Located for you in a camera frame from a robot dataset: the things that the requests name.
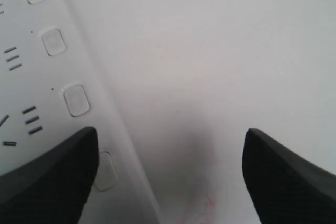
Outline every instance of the black line marking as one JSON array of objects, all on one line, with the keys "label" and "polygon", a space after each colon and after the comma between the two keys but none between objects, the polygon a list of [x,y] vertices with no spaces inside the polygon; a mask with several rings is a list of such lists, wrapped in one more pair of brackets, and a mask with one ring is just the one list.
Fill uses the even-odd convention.
[{"label": "black line marking", "polygon": [[29,113],[30,111],[33,111],[33,110],[35,110],[36,109],[36,106],[31,106],[30,108],[27,108],[27,109],[25,109],[25,110],[22,110],[22,114],[24,115],[24,114],[27,114],[27,113]]},{"label": "black line marking", "polygon": [[39,131],[41,131],[41,130],[43,130],[42,126],[37,127],[37,128],[35,128],[35,129],[32,129],[31,131],[28,131],[28,134],[29,134],[29,135],[33,135],[33,134],[35,134],[36,132],[39,132]]},{"label": "black line marking", "polygon": [[6,53],[11,52],[11,51],[13,51],[13,50],[15,50],[15,49],[16,49],[16,47],[8,48],[8,49],[6,49],[6,50],[4,51],[4,53],[6,54]]},{"label": "black line marking", "polygon": [[28,119],[28,120],[26,121],[26,124],[33,123],[33,122],[35,122],[35,121],[37,121],[37,120],[39,120],[39,119],[40,119],[40,117],[37,115],[37,116],[35,116],[35,117],[33,117],[33,118]]},{"label": "black line marking", "polygon": [[9,68],[10,71],[14,70],[14,69],[17,69],[19,67],[22,67],[22,64],[18,64],[18,65],[15,65],[15,66],[12,66],[11,68]]},{"label": "black line marking", "polygon": [[10,62],[10,61],[15,60],[15,59],[17,59],[17,58],[19,58],[19,57],[20,57],[20,55],[16,55],[16,56],[13,56],[13,57],[8,58],[6,61],[7,61],[7,62]]},{"label": "black line marking", "polygon": [[16,142],[7,142],[7,141],[3,141],[3,142],[2,142],[2,145],[3,145],[3,146],[13,146],[13,147],[15,147],[15,146],[16,146]]},{"label": "black line marking", "polygon": [[9,115],[5,115],[4,118],[1,119],[0,127],[7,121],[8,118],[9,118]]}]

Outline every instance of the white wall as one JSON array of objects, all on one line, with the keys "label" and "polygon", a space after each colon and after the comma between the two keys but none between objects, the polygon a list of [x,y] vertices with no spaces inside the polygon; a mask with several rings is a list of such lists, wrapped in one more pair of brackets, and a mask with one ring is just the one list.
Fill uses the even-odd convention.
[{"label": "white wall", "polygon": [[258,223],[249,127],[336,173],[335,0],[72,1],[164,215],[195,129],[218,158],[220,223]]}]

